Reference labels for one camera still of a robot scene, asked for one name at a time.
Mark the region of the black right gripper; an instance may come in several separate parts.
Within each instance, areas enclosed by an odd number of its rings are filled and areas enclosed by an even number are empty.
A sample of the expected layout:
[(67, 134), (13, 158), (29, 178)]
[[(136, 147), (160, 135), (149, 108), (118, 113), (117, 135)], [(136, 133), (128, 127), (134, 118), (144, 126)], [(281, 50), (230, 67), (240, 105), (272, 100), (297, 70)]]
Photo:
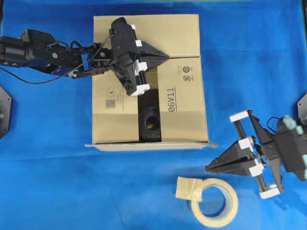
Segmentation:
[[(257, 134), (259, 144), (255, 144), (259, 156), (255, 159), (252, 142), (245, 137), (240, 120), (249, 118)], [(272, 134), (263, 128), (252, 110), (245, 110), (229, 117), (243, 139), (234, 142), (219, 157), (209, 163), (205, 170), (209, 173), (225, 173), (257, 178), (260, 197), (271, 198), (283, 193), (280, 166), (288, 173), (294, 173), (301, 181), (307, 180), (307, 119), (295, 121), (289, 116), (278, 119), (278, 129)], [(274, 176), (275, 183), (266, 185), (262, 171), (263, 158)]]

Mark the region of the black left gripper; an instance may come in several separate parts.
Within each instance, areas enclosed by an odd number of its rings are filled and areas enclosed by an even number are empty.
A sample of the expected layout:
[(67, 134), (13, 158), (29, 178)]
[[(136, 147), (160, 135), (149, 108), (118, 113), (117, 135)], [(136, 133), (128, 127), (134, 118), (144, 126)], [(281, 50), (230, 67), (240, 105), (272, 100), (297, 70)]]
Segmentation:
[(134, 27), (123, 17), (112, 22), (109, 32), (112, 35), (111, 70), (128, 96), (143, 95), (150, 89), (145, 73), (167, 62), (169, 56), (147, 42), (137, 40)]

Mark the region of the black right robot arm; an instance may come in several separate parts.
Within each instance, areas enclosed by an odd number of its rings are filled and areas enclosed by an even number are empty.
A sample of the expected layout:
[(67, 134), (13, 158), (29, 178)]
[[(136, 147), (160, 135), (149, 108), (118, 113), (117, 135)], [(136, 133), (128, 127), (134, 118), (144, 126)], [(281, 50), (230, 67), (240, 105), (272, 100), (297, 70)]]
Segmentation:
[(283, 165), (301, 181), (307, 179), (307, 121), (289, 116), (278, 119), (277, 130), (261, 126), (252, 110), (230, 116), (239, 140), (205, 166), (209, 173), (223, 173), (256, 178), (260, 197), (283, 193)]

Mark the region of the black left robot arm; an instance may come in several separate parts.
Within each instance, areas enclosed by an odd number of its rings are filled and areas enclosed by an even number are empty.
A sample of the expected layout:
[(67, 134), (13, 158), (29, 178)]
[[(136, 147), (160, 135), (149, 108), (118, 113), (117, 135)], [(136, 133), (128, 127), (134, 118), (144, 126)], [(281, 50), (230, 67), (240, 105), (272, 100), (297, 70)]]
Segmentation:
[(109, 36), (102, 43), (82, 46), (67, 44), (52, 35), (27, 29), (20, 38), (0, 38), (0, 64), (31, 68), (55, 79), (79, 79), (113, 71), (128, 96), (143, 95), (150, 86), (146, 72), (169, 60), (169, 56), (138, 40), (135, 26), (123, 17), (111, 24)]

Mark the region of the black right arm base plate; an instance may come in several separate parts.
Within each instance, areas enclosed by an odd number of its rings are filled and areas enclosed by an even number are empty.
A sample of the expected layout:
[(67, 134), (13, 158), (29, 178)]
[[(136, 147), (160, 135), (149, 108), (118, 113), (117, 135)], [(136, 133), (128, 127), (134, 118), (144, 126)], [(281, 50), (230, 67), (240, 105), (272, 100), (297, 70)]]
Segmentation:
[(307, 93), (297, 102), (297, 111), (299, 119), (307, 118)]

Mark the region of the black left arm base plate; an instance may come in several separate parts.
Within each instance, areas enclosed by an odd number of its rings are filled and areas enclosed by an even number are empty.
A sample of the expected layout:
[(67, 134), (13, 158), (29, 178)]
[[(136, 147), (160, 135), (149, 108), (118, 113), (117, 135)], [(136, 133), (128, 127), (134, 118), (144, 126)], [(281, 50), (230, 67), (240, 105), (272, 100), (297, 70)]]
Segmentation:
[(0, 87), (0, 138), (9, 131), (12, 98)]

